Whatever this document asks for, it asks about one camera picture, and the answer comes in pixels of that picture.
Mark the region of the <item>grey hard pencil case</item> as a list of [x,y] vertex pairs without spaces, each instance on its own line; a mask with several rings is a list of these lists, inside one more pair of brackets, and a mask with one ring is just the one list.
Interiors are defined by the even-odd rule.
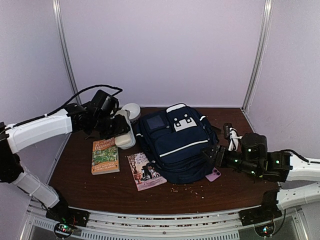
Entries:
[[121,115],[125,118],[125,121],[129,127],[129,131],[126,133],[123,133],[121,135],[118,135],[115,137],[115,145],[122,149],[122,150],[127,150],[129,148],[132,148],[135,144],[136,144],[136,139],[135,139],[135,135],[133,132],[133,128],[131,125],[131,122],[129,120],[129,116],[130,116],[130,112],[127,110],[119,110],[116,114],[117,115]]

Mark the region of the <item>orange green treehouse book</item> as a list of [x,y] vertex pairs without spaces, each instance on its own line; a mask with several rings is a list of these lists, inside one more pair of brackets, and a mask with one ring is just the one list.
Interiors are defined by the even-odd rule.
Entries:
[[119,171],[119,150],[115,138],[94,141],[92,144],[91,174],[102,175]]

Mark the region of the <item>navy blue student backpack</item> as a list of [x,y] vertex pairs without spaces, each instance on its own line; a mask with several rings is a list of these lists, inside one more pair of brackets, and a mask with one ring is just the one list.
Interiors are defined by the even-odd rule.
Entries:
[[140,117],[136,139],[150,165],[172,184],[193,183],[210,174],[202,150],[219,143],[217,128],[184,103]]

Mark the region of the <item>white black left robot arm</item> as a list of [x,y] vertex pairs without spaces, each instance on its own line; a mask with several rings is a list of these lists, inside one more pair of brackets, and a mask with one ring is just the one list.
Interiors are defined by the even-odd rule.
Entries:
[[17,186],[38,200],[47,213],[61,222],[72,218],[64,197],[28,168],[37,173],[45,167],[49,174],[55,164],[53,156],[71,133],[97,132],[100,139],[127,134],[131,125],[127,113],[120,113],[115,94],[99,89],[84,104],[72,96],[62,106],[43,115],[18,123],[0,124],[0,181]]

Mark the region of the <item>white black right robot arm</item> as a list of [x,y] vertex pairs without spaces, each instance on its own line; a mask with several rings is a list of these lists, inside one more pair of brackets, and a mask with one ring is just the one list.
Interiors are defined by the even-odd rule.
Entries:
[[257,133],[246,133],[239,143],[240,152],[216,144],[204,148],[201,153],[216,167],[231,168],[269,182],[311,182],[302,187],[266,191],[260,206],[238,213],[243,226],[279,218],[288,208],[320,200],[318,159],[307,159],[291,149],[269,152],[267,138]]

